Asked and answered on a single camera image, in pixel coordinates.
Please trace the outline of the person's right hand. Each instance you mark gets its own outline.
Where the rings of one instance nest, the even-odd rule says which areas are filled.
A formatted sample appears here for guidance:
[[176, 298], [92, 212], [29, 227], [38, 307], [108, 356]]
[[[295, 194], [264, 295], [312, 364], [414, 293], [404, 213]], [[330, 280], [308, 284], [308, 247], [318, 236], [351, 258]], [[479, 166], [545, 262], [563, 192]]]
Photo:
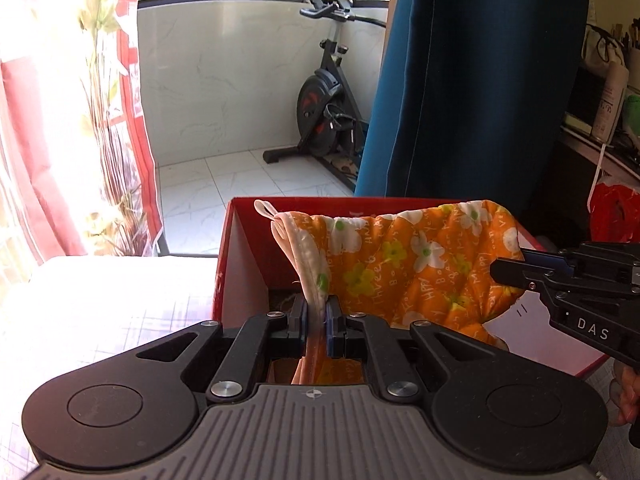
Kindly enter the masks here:
[[614, 362], [611, 400], [617, 406], [617, 425], [632, 424], [639, 415], [639, 373], [620, 361]]

